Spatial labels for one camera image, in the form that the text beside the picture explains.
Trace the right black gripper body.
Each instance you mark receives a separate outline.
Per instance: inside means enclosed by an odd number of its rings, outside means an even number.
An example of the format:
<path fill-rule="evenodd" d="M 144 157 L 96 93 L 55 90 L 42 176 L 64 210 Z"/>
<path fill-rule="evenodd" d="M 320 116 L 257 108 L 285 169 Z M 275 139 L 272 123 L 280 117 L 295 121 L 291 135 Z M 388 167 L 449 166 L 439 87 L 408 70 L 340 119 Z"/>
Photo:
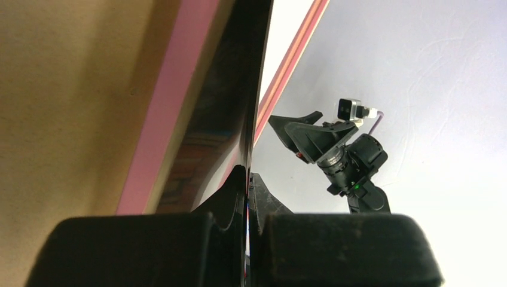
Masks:
<path fill-rule="evenodd" d="M 346 142 L 358 132 L 352 122 L 315 126 L 289 123 L 285 132 L 294 144 L 296 155 L 308 164 L 335 164 L 344 156 Z"/>

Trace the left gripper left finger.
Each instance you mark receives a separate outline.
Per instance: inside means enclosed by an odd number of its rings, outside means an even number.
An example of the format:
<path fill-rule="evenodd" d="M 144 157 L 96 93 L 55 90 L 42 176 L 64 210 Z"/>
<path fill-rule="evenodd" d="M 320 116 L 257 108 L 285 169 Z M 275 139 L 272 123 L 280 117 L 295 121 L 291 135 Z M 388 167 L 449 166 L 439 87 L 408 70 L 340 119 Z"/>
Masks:
<path fill-rule="evenodd" d="M 75 217 L 47 237 L 27 286 L 244 286 L 247 170 L 192 212 Z"/>

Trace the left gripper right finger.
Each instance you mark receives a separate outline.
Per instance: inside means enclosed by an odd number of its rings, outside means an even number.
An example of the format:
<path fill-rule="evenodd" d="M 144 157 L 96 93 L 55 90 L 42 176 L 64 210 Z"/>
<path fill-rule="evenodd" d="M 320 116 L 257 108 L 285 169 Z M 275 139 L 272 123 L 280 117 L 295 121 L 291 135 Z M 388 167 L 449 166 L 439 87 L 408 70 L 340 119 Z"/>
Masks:
<path fill-rule="evenodd" d="M 293 213 L 249 183 L 251 286 L 441 286 L 420 226 L 404 215 Z"/>

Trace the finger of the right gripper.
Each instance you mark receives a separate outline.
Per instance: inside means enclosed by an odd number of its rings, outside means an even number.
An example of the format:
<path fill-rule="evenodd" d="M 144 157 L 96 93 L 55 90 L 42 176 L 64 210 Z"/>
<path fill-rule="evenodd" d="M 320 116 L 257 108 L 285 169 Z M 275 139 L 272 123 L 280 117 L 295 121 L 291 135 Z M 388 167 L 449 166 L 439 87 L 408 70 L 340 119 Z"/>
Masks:
<path fill-rule="evenodd" d="M 277 137 L 283 143 L 290 143 L 292 139 L 289 137 L 288 133 L 285 130 L 285 126 L 289 123 L 301 123 L 301 124 L 309 124 L 313 125 L 318 120 L 323 117 L 323 114 L 320 111 L 312 112 L 309 115 L 303 117 L 283 117 L 278 115 L 271 115 L 268 119 L 268 123 L 271 128 L 275 131 Z"/>

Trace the cat photo print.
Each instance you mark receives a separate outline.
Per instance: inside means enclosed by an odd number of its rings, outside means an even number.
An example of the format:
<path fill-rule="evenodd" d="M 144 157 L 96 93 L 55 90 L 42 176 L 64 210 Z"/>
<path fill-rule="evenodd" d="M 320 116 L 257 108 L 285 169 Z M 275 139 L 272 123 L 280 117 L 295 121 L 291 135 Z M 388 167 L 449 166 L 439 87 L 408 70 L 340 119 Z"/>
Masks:
<path fill-rule="evenodd" d="M 249 157 L 327 1 L 236 1 L 199 95 L 186 103 L 145 213 L 189 212 Z"/>

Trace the pink wooden picture frame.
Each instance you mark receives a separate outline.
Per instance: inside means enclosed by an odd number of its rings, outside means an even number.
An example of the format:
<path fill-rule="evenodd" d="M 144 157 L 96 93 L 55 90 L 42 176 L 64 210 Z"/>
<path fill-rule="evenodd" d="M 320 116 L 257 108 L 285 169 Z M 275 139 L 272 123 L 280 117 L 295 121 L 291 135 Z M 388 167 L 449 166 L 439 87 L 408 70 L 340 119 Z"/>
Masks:
<path fill-rule="evenodd" d="M 155 179 L 161 168 L 170 140 L 176 139 L 176 124 L 190 99 L 193 72 L 204 44 L 225 1 L 182 1 L 175 26 L 155 84 L 141 135 L 132 158 L 116 213 L 144 213 L 148 207 Z M 328 1 L 313 1 L 259 104 L 255 138 L 264 129 L 267 118 L 280 99 Z"/>

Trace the brown cardboard backing board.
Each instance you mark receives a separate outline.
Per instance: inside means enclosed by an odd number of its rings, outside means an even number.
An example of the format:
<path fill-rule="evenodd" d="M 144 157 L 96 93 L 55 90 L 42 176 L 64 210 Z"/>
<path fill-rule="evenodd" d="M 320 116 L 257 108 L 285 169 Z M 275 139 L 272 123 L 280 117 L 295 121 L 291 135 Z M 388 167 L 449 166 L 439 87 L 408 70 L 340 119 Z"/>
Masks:
<path fill-rule="evenodd" d="M 1 285 L 118 205 L 179 1 L 1 2 Z"/>

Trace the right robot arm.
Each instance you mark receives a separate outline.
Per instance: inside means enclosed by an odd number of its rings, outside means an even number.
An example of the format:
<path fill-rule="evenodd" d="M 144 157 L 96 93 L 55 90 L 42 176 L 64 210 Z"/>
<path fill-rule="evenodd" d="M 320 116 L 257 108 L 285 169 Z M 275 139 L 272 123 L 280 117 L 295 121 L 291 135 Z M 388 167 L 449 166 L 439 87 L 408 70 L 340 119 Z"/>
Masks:
<path fill-rule="evenodd" d="M 325 174 L 331 183 L 328 192 L 345 197 L 350 213 L 390 213 L 386 193 L 371 180 L 387 161 L 387 152 L 366 133 L 348 143 L 358 132 L 357 125 L 352 121 L 316 125 L 322 116 L 319 111 L 298 118 L 272 115 L 268 123 L 288 150 Z"/>

